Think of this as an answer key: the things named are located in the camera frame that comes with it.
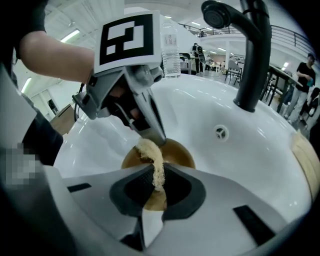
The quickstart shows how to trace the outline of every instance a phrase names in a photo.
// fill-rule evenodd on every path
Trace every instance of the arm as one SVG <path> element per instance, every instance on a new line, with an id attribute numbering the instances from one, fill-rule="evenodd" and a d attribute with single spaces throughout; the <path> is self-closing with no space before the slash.
<path id="1" fill-rule="evenodd" d="M 299 71 L 296 72 L 296 75 L 300 78 L 306 78 L 308 76 L 307 74 L 302 74 Z"/>
<path id="2" fill-rule="evenodd" d="M 86 83 L 94 66 L 92 50 L 60 42 L 44 31 L 26 34 L 19 43 L 19 53 L 29 70 L 63 80 Z"/>
<path id="3" fill-rule="evenodd" d="M 195 53 L 196 53 L 196 46 L 192 46 L 192 54 L 193 54 L 193 56 L 195 55 Z"/>
<path id="4" fill-rule="evenodd" d="M 301 66 L 302 66 L 302 62 L 299 64 L 298 68 L 296 69 L 296 75 L 299 77 L 299 78 L 306 78 L 308 81 L 310 80 L 310 76 L 307 75 L 307 74 L 304 74 L 304 73 L 301 73 L 299 70 L 301 70 Z"/>

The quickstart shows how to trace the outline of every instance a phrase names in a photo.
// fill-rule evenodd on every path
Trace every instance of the ceiling light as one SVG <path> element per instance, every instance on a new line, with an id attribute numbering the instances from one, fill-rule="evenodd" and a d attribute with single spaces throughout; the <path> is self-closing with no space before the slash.
<path id="1" fill-rule="evenodd" d="M 30 81 L 31 81 L 31 77 L 29 77 L 29 78 L 25 81 L 24 86 L 22 87 L 22 90 L 21 90 L 22 93 L 25 92 L 25 90 L 27 89 L 27 86 L 28 86 L 28 84 L 30 83 Z"/>
<path id="2" fill-rule="evenodd" d="M 71 28 L 74 24 L 75 24 L 74 21 L 73 21 L 73 22 L 70 22 L 69 25 L 68 25 L 68 27 Z"/>
<path id="3" fill-rule="evenodd" d="M 65 43 L 66 41 L 68 41 L 70 38 L 73 38 L 75 35 L 79 34 L 80 31 L 78 29 L 76 29 L 75 31 L 71 32 L 70 34 L 68 34 L 66 37 L 64 37 L 61 42 Z"/>

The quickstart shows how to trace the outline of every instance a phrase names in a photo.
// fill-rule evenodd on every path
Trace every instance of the railing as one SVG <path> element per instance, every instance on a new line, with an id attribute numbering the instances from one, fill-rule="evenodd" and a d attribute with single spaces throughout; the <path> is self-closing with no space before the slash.
<path id="1" fill-rule="evenodd" d="M 204 28 L 197 28 L 194 26 L 184 25 L 180 24 L 187 30 L 189 30 L 192 34 L 199 38 L 207 37 L 207 36 L 213 36 L 213 35 L 224 35 L 224 34 L 241 34 L 239 30 L 232 26 L 228 26 L 225 28 L 217 29 L 213 27 L 204 27 Z M 294 46 L 298 48 L 299 50 L 306 53 L 314 53 L 314 49 L 312 48 L 310 41 L 308 38 L 304 37 L 303 35 L 300 35 L 292 30 L 286 29 L 284 27 L 271 25 L 271 32 L 272 37 L 275 40 L 278 40 L 280 42 L 286 43 L 288 45 Z"/>

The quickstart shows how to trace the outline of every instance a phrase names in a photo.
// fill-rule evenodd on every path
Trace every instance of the cable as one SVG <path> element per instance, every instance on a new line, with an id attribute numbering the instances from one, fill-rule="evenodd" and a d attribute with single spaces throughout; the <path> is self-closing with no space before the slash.
<path id="1" fill-rule="evenodd" d="M 79 91 L 78 91 L 78 94 L 82 93 L 82 90 L 83 90 L 84 86 L 85 86 L 84 83 L 82 83 L 82 84 L 80 85 L 80 89 L 79 89 Z M 74 104 L 73 118 L 74 118 L 74 121 L 75 121 L 75 122 L 77 121 L 77 119 L 78 119 L 78 117 L 79 117 L 79 109 L 80 109 L 80 107 L 78 106 L 78 111 L 77 111 L 77 105 L 78 105 L 77 103 Z"/>

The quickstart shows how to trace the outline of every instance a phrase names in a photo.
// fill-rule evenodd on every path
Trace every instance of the sink drain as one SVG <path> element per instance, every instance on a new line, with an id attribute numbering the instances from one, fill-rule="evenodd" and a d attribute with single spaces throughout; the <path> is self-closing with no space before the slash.
<path id="1" fill-rule="evenodd" d="M 218 124 L 214 127 L 214 133 L 220 142 L 225 142 L 229 138 L 229 130 L 222 124 Z"/>

